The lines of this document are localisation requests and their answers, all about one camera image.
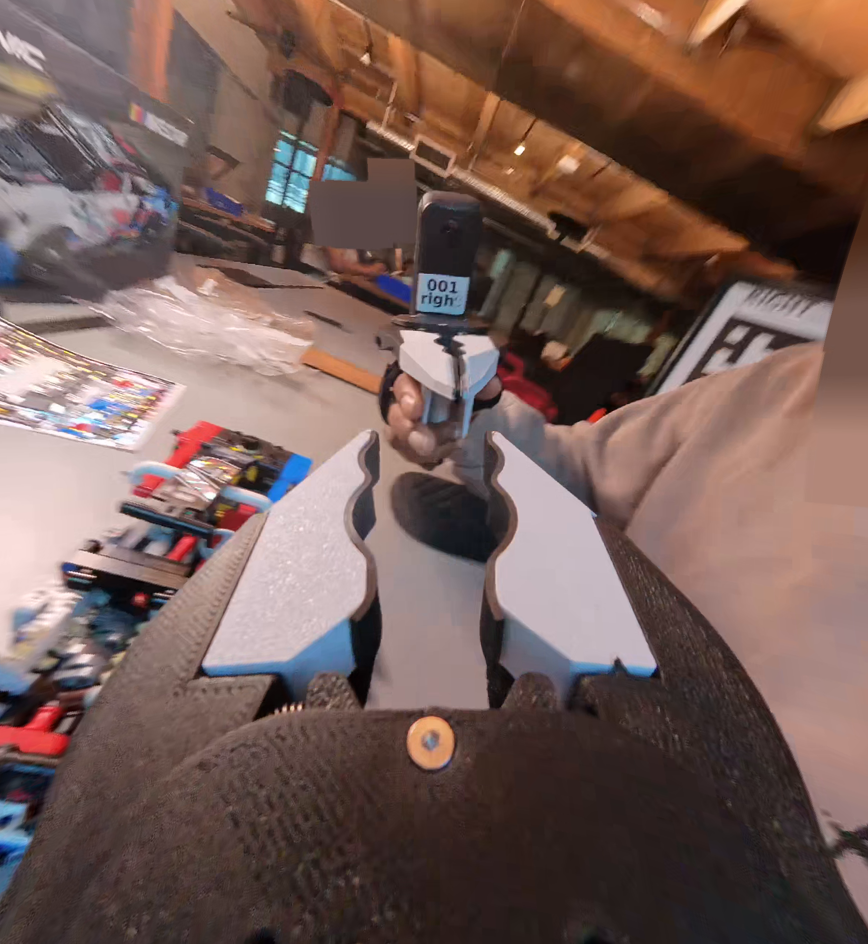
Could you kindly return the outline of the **large paned window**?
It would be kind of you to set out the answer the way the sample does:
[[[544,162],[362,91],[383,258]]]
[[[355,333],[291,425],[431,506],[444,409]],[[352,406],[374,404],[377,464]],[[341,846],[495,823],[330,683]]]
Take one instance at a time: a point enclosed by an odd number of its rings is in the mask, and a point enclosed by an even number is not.
[[[315,144],[281,130],[273,149],[265,204],[304,214],[319,157],[320,149]]]

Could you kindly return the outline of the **black wrist rest pad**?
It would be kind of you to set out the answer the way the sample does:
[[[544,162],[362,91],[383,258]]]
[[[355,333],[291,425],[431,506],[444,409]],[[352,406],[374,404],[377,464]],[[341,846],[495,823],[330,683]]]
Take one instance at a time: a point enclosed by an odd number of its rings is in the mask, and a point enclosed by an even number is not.
[[[430,549],[486,563],[497,548],[487,502],[463,485],[408,472],[394,480],[390,500],[401,529]]]

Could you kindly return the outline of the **person's right forearm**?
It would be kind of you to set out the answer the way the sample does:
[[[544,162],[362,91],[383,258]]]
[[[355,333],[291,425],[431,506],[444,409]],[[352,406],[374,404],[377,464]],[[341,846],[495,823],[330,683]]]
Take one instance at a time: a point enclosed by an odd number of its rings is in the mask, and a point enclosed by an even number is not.
[[[553,425],[511,393],[475,411],[450,447],[453,469],[485,493],[487,435],[498,433],[582,502],[628,525],[661,485],[687,506],[729,474],[764,471],[801,438],[824,356],[819,342],[782,348],[675,390],[638,400],[596,423]]]

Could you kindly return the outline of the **person's torso beige hoodie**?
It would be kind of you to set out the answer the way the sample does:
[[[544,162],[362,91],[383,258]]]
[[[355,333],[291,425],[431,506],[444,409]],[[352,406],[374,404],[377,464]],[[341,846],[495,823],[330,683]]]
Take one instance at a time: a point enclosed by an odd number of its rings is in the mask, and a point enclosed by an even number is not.
[[[628,532],[743,662],[837,841],[868,826],[868,510],[809,502],[807,473],[806,421],[687,506],[657,487]]]

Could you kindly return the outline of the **holographic sticker sheet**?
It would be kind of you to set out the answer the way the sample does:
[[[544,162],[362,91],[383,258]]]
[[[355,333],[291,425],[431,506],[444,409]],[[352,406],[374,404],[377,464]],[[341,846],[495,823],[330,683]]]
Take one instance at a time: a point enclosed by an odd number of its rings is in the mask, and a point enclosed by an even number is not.
[[[0,425],[135,452],[185,387],[88,358],[0,316]]]

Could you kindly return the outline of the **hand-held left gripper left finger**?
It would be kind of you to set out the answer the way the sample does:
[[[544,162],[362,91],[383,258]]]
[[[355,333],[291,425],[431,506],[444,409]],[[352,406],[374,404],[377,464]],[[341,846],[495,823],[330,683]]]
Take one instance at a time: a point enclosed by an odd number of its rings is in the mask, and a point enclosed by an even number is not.
[[[267,513],[202,668],[210,677],[370,679],[381,643],[376,431],[358,433]]]

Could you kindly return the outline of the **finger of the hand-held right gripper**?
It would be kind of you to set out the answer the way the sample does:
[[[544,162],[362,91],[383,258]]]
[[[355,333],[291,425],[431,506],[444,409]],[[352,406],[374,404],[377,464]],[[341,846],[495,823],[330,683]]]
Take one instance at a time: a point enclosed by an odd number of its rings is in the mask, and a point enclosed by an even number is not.
[[[453,355],[432,332],[401,332],[398,363],[402,372],[419,385],[424,396],[453,401],[456,372]]]
[[[499,357],[488,335],[457,337],[457,393],[464,401],[473,400],[493,379]]]

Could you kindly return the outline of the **framed white sign black code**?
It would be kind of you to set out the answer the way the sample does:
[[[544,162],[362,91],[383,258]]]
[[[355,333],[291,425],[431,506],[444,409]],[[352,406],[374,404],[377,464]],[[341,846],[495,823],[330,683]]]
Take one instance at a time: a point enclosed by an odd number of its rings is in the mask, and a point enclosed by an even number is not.
[[[805,282],[741,277],[726,283],[659,369],[646,395],[748,366],[782,348],[822,342],[836,293]]]

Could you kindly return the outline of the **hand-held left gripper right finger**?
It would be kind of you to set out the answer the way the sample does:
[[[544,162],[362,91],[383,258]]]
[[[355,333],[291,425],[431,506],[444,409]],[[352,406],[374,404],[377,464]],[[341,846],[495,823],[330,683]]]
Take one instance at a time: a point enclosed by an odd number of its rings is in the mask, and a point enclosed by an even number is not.
[[[503,434],[484,471],[499,532],[485,600],[514,677],[652,677],[658,666],[593,511]]]

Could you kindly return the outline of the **person's right hand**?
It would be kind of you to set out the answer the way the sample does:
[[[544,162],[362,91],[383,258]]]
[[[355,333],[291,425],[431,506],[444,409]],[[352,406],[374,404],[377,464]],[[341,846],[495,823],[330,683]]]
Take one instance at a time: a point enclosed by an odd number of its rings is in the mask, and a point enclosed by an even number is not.
[[[486,433],[501,427],[512,400],[501,380],[493,377],[475,397],[467,430],[459,405],[451,407],[446,420],[424,419],[419,382],[392,362],[383,376],[379,407],[388,442],[407,461],[429,470],[450,464],[460,478],[481,470]]]

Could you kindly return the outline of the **lego set box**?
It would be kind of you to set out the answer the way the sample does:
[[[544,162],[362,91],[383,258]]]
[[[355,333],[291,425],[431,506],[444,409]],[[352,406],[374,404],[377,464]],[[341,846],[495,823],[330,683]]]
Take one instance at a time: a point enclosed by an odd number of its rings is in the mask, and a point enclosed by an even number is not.
[[[165,101],[173,2],[0,1],[0,287],[162,277],[192,124]]]

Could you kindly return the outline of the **partly built lego car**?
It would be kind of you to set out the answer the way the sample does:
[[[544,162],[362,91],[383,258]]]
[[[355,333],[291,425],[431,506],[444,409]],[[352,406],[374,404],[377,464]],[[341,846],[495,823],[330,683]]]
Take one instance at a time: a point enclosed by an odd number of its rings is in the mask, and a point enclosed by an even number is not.
[[[181,588],[311,460],[201,422],[127,474],[119,525],[17,604],[0,655],[0,870],[25,855],[55,770],[106,682]]]

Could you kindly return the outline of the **silver ventilation duct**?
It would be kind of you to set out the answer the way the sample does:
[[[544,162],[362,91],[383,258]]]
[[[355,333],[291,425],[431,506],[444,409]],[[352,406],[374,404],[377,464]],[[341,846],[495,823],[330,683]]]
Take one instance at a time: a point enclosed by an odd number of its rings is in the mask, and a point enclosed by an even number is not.
[[[589,235],[577,241],[564,235],[558,230],[549,214],[534,209],[534,207],[529,206],[474,172],[460,168],[456,164],[454,153],[441,150],[424,136],[410,140],[399,132],[392,130],[386,124],[375,120],[369,120],[366,129],[370,135],[402,151],[407,159],[423,171],[427,171],[428,174],[438,180],[466,188],[475,195],[485,198],[488,202],[502,207],[521,218],[534,229],[541,230],[545,237],[554,242],[560,242],[569,251],[576,254],[590,255],[600,262],[616,259],[610,250],[594,242]]]

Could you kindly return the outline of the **clear plastic bags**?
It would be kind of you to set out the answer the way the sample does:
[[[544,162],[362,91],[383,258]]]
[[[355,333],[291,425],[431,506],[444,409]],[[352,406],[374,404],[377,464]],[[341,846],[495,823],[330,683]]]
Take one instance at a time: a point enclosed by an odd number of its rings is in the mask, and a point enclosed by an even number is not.
[[[202,271],[197,282],[168,275],[112,291],[90,308],[110,325],[184,358],[262,376],[297,372],[315,344],[309,316],[283,313],[221,273]]]

